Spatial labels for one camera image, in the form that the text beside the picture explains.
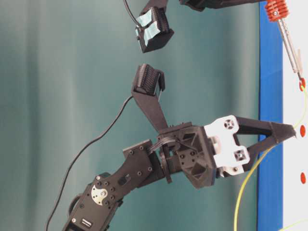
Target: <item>blue board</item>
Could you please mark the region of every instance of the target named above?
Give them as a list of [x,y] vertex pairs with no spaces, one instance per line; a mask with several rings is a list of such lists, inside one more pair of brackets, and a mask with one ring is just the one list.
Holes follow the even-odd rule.
[[[259,119],[282,123],[282,39],[277,23],[268,20],[260,3]],[[282,144],[263,160],[258,171],[258,231],[277,231],[283,216]]]

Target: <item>robotic arm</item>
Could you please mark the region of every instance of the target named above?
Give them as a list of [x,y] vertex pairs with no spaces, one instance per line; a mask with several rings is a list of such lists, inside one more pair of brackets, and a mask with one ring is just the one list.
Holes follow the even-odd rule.
[[[260,1],[265,0],[180,0],[180,4],[203,11],[206,7],[218,9]],[[167,4],[168,0],[150,0],[136,19],[137,40],[143,53],[163,48],[174,34],[166,17]]]
[[[164,89],[162,71],[147,64],[139,66],[132,95],[157,130],[157,142],[145,140],[124,149],[125,161],[120,169],[112,175],[96,176],[72,201],[63,231],[105,231],[130,191],[163,178],[171,183],[171,175],[181,171],[195,188],[212,186],[215,178],[249,171],[259,152],[295,136],[291,125],[232,115],[205,126],[189,122],[168,127],[159,105]],[[237,138],[239,134],[266,138],[245,147]]]

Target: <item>green wall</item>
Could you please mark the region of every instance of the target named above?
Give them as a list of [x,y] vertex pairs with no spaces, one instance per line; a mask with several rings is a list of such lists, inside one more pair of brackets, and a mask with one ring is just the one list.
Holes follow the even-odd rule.
[[[146,0],[129,4],[137,15]],[[167,16],[174,37],[142,54],[120,0],[0,1],[0,230],[43,230],[66,167],[113,120],[142,63],[165,72],[169,124],[258,117],[258,5],[199,13],[171,0]],[[131,101],[74,166],[50,230],[62,228],[71,199],[96,174],[120,167],[122,149],[148,138],[156,132]],[[196,190],[179,173],[170,185],[135,190],[110,230],[232,230],[243,177]],[[254,175],[239,230],[255,229],[256,196]]]

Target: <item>red heatsink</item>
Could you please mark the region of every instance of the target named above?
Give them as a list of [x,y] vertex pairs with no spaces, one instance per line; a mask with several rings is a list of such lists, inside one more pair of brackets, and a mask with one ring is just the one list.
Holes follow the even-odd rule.
[[289,10],[285,0],[267,0],[267,2],[265,9],[271,22],[277,22],[288,16]]

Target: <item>red circle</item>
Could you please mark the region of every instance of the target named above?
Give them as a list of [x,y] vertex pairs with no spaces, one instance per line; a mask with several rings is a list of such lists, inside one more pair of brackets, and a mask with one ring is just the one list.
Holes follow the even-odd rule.
[[304,78],[301,78],[301,81],[299,81],[299,89],[300,89],[301,91],[303,91],[303,90],[302,90],[302,86],[303,86],[304,88],[306,88],[306,81],[305,81]]
[[304,125],[300,126],[300,135],[304,137],[306,134],[306,128]]
[[303,184],[306,183],[306,176],[305,176],[305,174],[304,174],[303,172],[300,174],[300,181],[301,181]]

